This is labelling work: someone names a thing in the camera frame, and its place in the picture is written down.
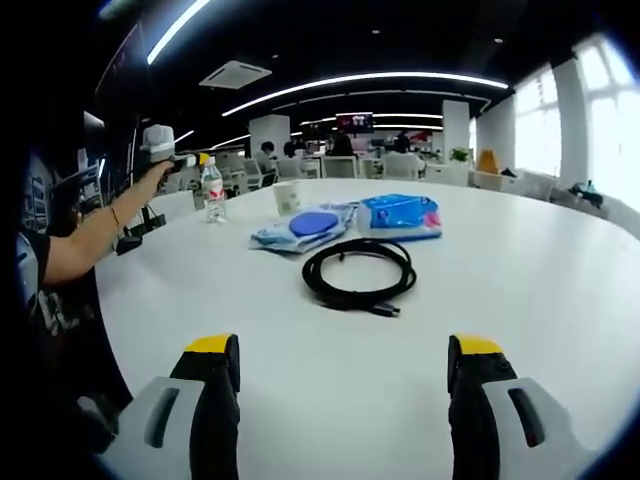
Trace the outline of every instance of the black cable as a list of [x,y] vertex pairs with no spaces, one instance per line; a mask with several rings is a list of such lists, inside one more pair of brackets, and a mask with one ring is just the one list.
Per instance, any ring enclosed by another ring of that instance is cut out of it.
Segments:
[[[403,254],[399,255],[384,244],[398,248]],[[371,292],[348,292],[329,285],[322,278],[322,262],[334,255],[344,260],[346,253],[373,255],[387,258],[395,262],[402,270],[400,280],[395,285]],[[411,256],[401,245],[390,240],[378,238],[357,238],[338,243],[319,251],[302,267],[302,278],[314,292],[316,298],[326,307],[335,310],[364,310],[384,317],[397,317],[400,309],[386,302],[409,290],[416,283],[418,275],[411,266]]]

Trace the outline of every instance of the blue package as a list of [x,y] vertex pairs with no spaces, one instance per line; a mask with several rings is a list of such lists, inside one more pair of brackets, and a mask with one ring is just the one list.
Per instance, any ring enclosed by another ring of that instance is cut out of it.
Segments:
[[396,241],[442,235],[438,204],[428,197],[401,194],[362,200],[358,207],[358,229],[364,236]]
[[[308,252],[342,236],[351,225],[357,209],[357,203],[325,204],[305,209],[296,215],[283,217],[278,222],[252,234],[249,240],[249,248],[261,248],[283,253]],[[297,232],[297,234],[292,232],[290,224],[293,219],[298,215],[307,215],[309,213],[333,214],[337,217],[337,222],[330,228],[321,229],[309,235],[300,235],[300,232]]]

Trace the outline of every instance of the person's arm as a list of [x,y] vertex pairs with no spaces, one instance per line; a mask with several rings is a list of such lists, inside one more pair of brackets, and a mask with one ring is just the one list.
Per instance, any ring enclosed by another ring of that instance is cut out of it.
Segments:
[[70,236],[51,237],[44,283],[65,282],[88,272],[102,258],[118,231],[153,198],[162,175],[172,166],[171,162],[163,162],[153,167],[110,206],[90,215]]

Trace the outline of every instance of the plastic bottle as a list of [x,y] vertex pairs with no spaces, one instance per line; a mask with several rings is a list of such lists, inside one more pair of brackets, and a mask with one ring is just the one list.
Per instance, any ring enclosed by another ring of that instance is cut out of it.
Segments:
[[207,211],[207,222],[224,222],[227,216],[225,207],[225,193],[220,170],[216,167],[216,160],[209,157],[202,170],[202,191],[204,193],[204,208]]

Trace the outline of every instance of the desk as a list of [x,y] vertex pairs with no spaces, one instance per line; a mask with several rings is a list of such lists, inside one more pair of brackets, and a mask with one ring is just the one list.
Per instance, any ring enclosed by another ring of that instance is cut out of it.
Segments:
[[[451,478],[447,344],[468,332],[500,344],[521,377],[563,404],[586,447],[613,439],[639,393],[640,242],[603,220],[497,192],[300,184],[308,202],[394,192],[438,201],[443,237],[406,244],[418,281],[394,302],[401,316],[321,308],[300,275],[310,254],[248,250],[249,234],[276,217],[271,188],[261,189],[229,200],[225,225],[196,212],[96,267],[106,331],[132,394],[168,375],[194,339],[235,332],[241,478]],[[354,289],[398,274],[366,257],[328,262],[324,272]]]

